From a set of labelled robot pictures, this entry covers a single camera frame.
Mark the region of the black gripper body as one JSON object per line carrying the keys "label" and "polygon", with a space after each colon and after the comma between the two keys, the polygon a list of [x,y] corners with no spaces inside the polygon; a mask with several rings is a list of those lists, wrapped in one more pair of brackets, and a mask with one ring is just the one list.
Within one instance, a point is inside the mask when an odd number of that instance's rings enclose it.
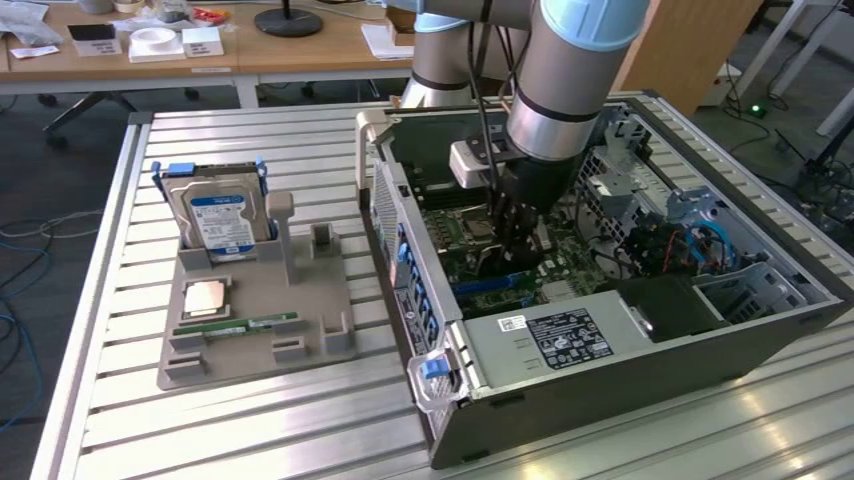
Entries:
{"label": "black gripper body", "polygon": [[526,157],[505,164],[498,183],[497,211],[513,209],[547,215],[566,194],[574,161],[541,161]]}

